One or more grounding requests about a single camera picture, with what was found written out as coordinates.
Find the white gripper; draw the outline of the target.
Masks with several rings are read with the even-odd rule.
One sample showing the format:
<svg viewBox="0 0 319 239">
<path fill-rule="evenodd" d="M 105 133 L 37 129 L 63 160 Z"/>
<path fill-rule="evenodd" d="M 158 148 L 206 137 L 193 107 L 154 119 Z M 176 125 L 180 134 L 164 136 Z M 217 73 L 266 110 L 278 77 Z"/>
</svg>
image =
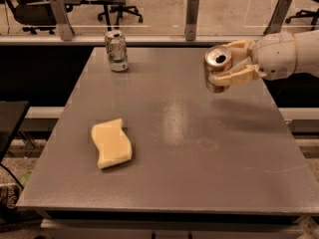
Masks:
<svg viewBox="0 0 319 239">
<path fill-rule="evenodd" d="M 287 79 L 296 68 L 296 40 L 286 32 L 266 35 L 256 44 L 245 39 L 226 43 L 224 47 L 231 53 L 232 66 L 242 64 L 244 67 L 209 76 L 208 80 L 218 87 L 244 85 L 260 77 L 268 81 Z"/>
</svg>

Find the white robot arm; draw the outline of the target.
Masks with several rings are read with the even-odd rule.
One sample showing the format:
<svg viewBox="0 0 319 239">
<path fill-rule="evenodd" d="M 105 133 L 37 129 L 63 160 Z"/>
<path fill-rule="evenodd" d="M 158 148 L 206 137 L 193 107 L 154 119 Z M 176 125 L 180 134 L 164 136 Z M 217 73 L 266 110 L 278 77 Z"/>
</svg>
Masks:
<svg viewBox="0 0 319 239">
<path fill-rule="evenodd" d="M 319 30 L 269 34 L 258 41 L 238 40 L 222 48 L 236 64 L 208 77 L 216 87 L 248 84 L 259 78 L 287 79 L 302 73 L 319 77 Z"/>
</svg>

